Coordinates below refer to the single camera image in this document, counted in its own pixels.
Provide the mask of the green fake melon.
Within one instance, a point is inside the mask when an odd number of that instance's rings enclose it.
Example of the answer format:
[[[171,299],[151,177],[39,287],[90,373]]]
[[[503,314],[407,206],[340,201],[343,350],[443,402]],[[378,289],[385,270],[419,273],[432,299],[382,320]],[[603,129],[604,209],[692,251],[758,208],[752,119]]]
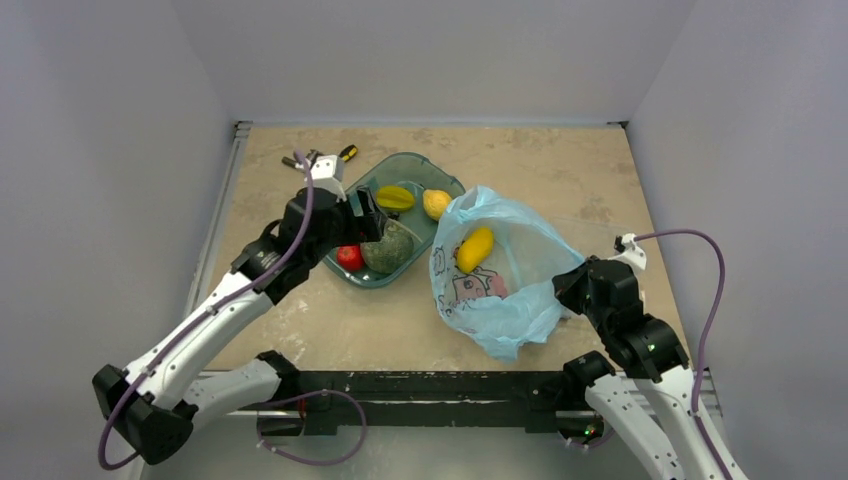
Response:
[[[390,220],[382,238],[360,245],[363,260],[368,268],[380,274],[392,274],[401,268],[415,251],[413,235],[401,224]]]

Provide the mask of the light blue plastic bag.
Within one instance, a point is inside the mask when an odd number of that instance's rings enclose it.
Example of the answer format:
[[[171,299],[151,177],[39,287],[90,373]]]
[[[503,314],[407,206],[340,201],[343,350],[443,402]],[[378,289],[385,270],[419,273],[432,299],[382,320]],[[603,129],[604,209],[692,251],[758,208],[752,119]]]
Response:
[[[495,237],[491,254],[470,274],[456,253],[479,227]],[[478,185],[455,198],[442,215],[428,259],[434,301],[442,320],[504,363],[528,343],[543,344],[569,311],[555,298],[552,278],[585,258],[529,206]]]

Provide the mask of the yellow fake mango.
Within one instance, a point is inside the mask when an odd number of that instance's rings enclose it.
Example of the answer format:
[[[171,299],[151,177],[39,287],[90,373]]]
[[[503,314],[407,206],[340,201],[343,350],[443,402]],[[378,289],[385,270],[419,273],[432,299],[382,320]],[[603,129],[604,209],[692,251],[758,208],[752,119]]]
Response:
[[[457,268],[470,274],[491,254],[494,243],[494,233],[488,227],[479,227],[471,232],[457,250]]]

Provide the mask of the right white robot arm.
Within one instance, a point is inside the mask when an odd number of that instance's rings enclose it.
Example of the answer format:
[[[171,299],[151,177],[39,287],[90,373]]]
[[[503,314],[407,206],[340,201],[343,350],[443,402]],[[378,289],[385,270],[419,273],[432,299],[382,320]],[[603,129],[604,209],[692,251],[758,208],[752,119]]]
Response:
[[[584,397],[653,479],[743,479],[703,401],[674,330],[647,313],[637,276],[644,254],[590,257],[552,284],[584,315],[605,348],[563,367],[565,388]]]

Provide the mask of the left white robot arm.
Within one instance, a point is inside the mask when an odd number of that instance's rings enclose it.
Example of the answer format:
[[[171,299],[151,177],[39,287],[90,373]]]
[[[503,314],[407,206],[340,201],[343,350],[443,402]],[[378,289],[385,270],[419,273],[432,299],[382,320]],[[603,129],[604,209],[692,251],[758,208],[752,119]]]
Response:
[[[372,191],[353,197],[307,186],[292,198],[282,218],[270,222],[231,264],[218,286],[156,346],[125,367],[103,366],[92,384],[106,421],[98,460],[110,462],[106,446],[117,432],[132,448],[131,460],[157,465],[172,457],[192,433],[211,420],[244,407],[291,407],[300,422],[326,411],[336,398],[349,402],[360,422],[366,414],[351,395],[303,378],[275,350],[215,376],[200,373],[238,333],[303,284],[331,250],[379,240],[388,218]]]

